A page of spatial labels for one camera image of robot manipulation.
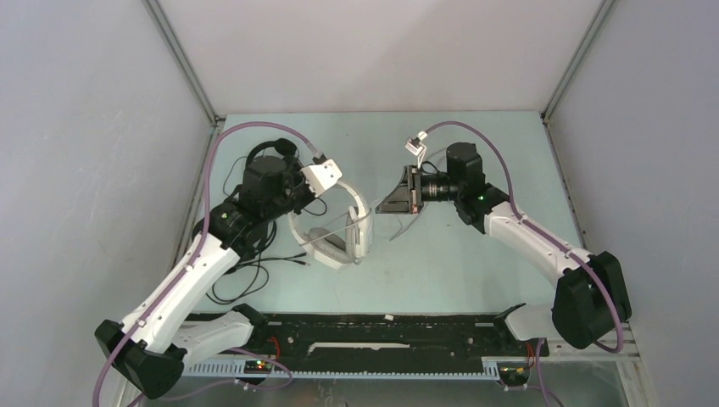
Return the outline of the white headphones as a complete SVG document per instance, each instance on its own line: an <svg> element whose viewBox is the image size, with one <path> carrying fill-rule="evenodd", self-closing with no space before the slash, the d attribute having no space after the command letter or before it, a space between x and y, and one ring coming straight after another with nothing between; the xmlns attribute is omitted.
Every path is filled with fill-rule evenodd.
<svg viewBox="0 0 719 407"><path fill-rule="evenodd" d="M324 227L313 227L307 231L300 229L298 215L288 215L290 232L305 253L334 270L340 270L359 264L369 253L373 236L371 206L365 197L354 187L339 181L342 188L354 200L348 207L345 226L337 231Z"/></svg>

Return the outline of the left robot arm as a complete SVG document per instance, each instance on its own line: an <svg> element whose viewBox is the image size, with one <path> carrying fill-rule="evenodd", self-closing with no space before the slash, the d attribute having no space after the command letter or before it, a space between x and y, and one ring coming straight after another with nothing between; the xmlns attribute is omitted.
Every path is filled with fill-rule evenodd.
<svg viewBox="0 0 719 407"><path fill-rule="evenodd" d="M99 404L110 370L147 398L159 399L206 359L232 348L252 354L264 349L264 316L246 305L199 326L183 324L223 275L260 254L275 220L298 214L342 177L337 163L326 157L301 165L291 153L249 156L241 182L221 203L206 207L189 249L170 274L121 321L105 320L96 328L106 361L93 404Z"/></svg>

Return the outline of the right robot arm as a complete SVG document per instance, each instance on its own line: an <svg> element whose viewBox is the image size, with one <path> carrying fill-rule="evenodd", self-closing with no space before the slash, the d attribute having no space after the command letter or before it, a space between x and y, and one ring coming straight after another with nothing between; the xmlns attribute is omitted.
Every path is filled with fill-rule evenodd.
<svg viewBox="0 0 719 407"><path fill-rule="evenodd" d="M555 290L553 302L518 304L496 317L498 351L515 354L527 340L549 337L584 349L631 318L616 256L576 248L513 207L506 192L487 182L475 144L453 143L445 157L445 171L427 173L420 165L406 165L376 212L419 215L430 202L450 202L466 225L512 248L544 276Z"/></svg>

